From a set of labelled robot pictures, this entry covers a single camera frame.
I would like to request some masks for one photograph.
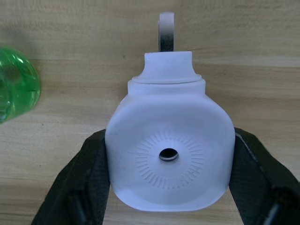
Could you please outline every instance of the wooden surface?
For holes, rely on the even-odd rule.
[[[157,20],[176,13],[207,94],[300,179],[298,0],[0,0],[0,45],[40,74],[37,107],[0,126],[0,224],[30,224],[58,172],[106,127],[158,49]],[[229,192],[188,213],[134,210],[111,193],[104,225],[241,225]]]

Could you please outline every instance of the green bottle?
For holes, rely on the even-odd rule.
[[[33,65],[20,52],[0,48],[0,123],[34,107],[41,86]]]

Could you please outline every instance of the white cylindrical top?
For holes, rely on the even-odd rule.
[[[132,80],[137,83],[187,83],[201,80],[192,65],[192,52],[152,52],[145,54],[143,72]]]

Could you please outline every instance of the white plastic object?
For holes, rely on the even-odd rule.
[[[106,130],[112,188],[139,210],[205,208],[228,187],[234,141],[233,124],[205,95],[192,53],[147,53]]]

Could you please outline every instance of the round hole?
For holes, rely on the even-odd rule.
[[[173,161],[178,157],[178,152],[175,149],[164,149],[160,152],[159,158],[163,161]]]

